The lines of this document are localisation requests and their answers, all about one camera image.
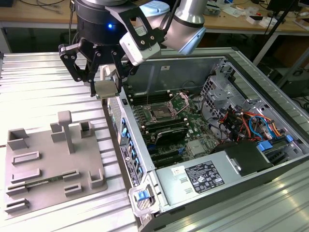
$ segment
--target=desk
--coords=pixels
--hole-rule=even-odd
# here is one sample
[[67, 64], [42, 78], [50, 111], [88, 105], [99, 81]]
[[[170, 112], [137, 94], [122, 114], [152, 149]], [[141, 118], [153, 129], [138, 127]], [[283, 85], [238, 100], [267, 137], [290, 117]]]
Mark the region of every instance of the desk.
[[[245, 0], [234, 0], [235, 4], [244, 2]], [[17, 1], [12, 8], [0, 8], [0, 51], [3, 53], [10, 53], [10, 47], [6, 41], [3, 28], [54, 28], [62, 29], [67, 28], [70, 18], [69, 0], [59, 4], [63, 14], [57, 14], [40, 7], [26, 5]], [[145, 0], [139, 1], [139, 4], [146, 2]], [[267, 15], [267, 10], [263, 9], [251, 1], [242, 4], [244, 8], [249, 6], [258, 7], [263, 16]], [[204, 16], [205, 24], [208, 33], [240, 33], [240, 34], [264, 34], [265, 28], [260, 25], [251, 25], [240, 16], [238, 18], [221, 12], [220, 17]], [[286, 18], [286, 22], [280, 25], [277, 31], [271, 36], [267, 44], [260, 51], [254, 64], [258, 64], [263, 58], [268, 49], [275, 42], [279, 35], [296, 35], [296, 36], [309, 36], [309, 31], [304, 30], [293, 22], [294, 18]], [[76, 14], [73, 17], [72, 28], [76, 28]]]

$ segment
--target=blue latch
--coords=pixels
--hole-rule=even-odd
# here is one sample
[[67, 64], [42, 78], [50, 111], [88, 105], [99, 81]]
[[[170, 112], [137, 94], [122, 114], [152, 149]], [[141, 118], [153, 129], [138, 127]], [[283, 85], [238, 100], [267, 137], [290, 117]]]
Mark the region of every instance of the blue latch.
[[289, 143], [293, 141], [293, 138], [290, 135], [287, 135], [285, 138]]
[[136, 157], [136, 151], [132, 149], [132, 158], [134, 159]]
[[257, 147], [260, 149], [260, 151], [265, 151], [267, 149], [272, 148], [272, 145], [270, 144], [269, 141], [262, 141], [258, 144]]
[[124, 128], [123, 130], [122, 130], [122, 137], [125, 137], [126, 136], [126, 132], [127, 132], [127, 128]]
[[143, 201], [143, 200], [147, 200], [149, 198], [150, 198], [150, 196], [149, 196], [148, 191], [144, 190], [142, 192], [139, 192], [139, 198], [137, 200], [140, 202], [140, 201]]

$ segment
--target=aluminum extrusion table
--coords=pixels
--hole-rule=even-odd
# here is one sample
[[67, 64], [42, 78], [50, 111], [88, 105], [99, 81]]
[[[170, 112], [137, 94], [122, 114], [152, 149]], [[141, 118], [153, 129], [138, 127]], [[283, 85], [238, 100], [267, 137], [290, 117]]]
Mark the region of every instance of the aluminum extrusion table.
[[[252, 63], [240, 52], [231, 48], [207, 50], [230, 54], [251, 72]], [[85, 58], [79, 56], [77, 62], [82, 65]], [[0, 59], [0, 70], [0, 145], [6, 144], [9, 128], [24, 127], [28, 133], [49, 129], [46, 125], [55, 121], [58, 111], [71, 110], [74, 123], [91, 120], [94, 124], [109, 186], [106, 191], [10, 220], [4, 220], [5, 213], [1, 211], [0, 231], [93, 229], [136, 232], [137, 222], [126, 194], [101, 102], [89, 96], [88, 87], [72, 80], [57, 53], [4, 55], [3, 60]], [[298, 106], [290, 104], [279, 88], [270, 88], [261, 72], [250, 74], [309, 131], [308, 116], [296, 112], [295, 109], [300, 110]], [[5, 149], [0, 147], [1, 174], [4, 173]], [[3, 194], [3, 178], [0, 180]], [[167, 225], [160, 231], [309, 231], [308, 196], [309, 162], [306, 162], [271, 183]]]

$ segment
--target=circuit board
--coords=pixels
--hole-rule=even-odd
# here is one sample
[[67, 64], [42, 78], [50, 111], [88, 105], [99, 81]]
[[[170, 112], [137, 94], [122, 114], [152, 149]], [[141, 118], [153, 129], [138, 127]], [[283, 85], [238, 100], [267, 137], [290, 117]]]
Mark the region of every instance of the circuit board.
[[[157, 168], [208, 155], [220, 143], [218, 140], [220, 135], [216, 137], [208, 128], [208, 124], [202, 118], [196, 103], [189, 97], [184, 99], [184, 96], [180, 96], [179, 93], [172, 94], [175, 97], [167, 102], [131, 106], [141, 131], [142, 127], [154, 126], [169, 120], [185, 120], [187, 131], [184, 137], [177, 142], [169, 143], [167, 141], [162, 145], [158, 145], [158, 143], [149, 139], [151, 136], [143, 135], [148, 151]], [[161, 131], [164, 130], [167, 130], [167, 126], [163, 127]]]

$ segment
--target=workbench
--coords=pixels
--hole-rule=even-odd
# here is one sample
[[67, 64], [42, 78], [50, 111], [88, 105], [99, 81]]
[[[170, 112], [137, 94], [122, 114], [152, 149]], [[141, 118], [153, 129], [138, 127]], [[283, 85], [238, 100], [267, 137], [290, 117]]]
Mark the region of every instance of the workbench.
[[[141, 5], [147, 2], [146, 0], [138, 1]], [[246, 0], [234, 0], [235, 4], [246, 2]], [[16, 1], [12, 8], [0, 8], [0, 51], [10, 53], [11, 49], [6, 40], [6, 35], [3, 32], [4, 28], [51, 28], [51, 29], [66, 29], [68, 28], [70, 18], [69, 0], [59, 4], [59, 10], [63, 14], [42, 9], [37, 6], [24, 4]], [[251, 1], [241, 4], [240, 6], [247, 8], [249, 6], [258, 7], [263, 16], [267, 15], [267, 10], [258, 4], [253, 4]], [[204, 26], [207, 33], [238, 33], [238, 34], [264, 34], [265, 28], [260, 25], [252, 25], [246, 21], [245, 17], [233, 17], [225, 12], [220, 13], [220, 17], [204, 16]], [[258, 64], [268, 49], [275, 42], [279, 35], [295, 35], [309, 36], [309, 31], [304, 30], [293, 22], [294, 18], [286, 17], [286, 22], [280, 25], [277, 31], [270, 37], [269, 41], [260, 51], [254, 64]], [[76, 28], [76, 14], [73, 16], [72, 28]]]
[[[231, 48], [207, 51], [230, 54], [242, 67], [252, 67], [244, 55]], [[80, 54], [77, 63], [83, 68], [85, 58]], [[293, 107], [288, 110], [289, 104], [285, 96], [280, 97], [279, 89], [271, 92], [268, 82], [262, 81], [261, 72], [254, 78], [261, 80], [259, 84], [309, 132], [309, 123], [302, 121], [303, 116], [293, 114]], [[73, 124], [82, 120], [94, 124], [108, 184], [106, 191], [9, 220], [5, 220], [6, 215], [0, 209], [1, 232], [79, 232], [93, 228], [102, 232], [138, 231], [101, 102], [90, 97], [89, 87], [72, 80], [58, 53], [4, 54], [0, 58], [0, 109], [0, 195], [4, 192], [7, 130], [25, 128], [27, 133], [49, 130], [49, 123], [55, 122], [56, 113], [63, 110], [72, 112]], [[159, 232], [305, 231], [309, 228], [308, 170], [309, 162], [303, 163], [271, 183], [167, 225]]]

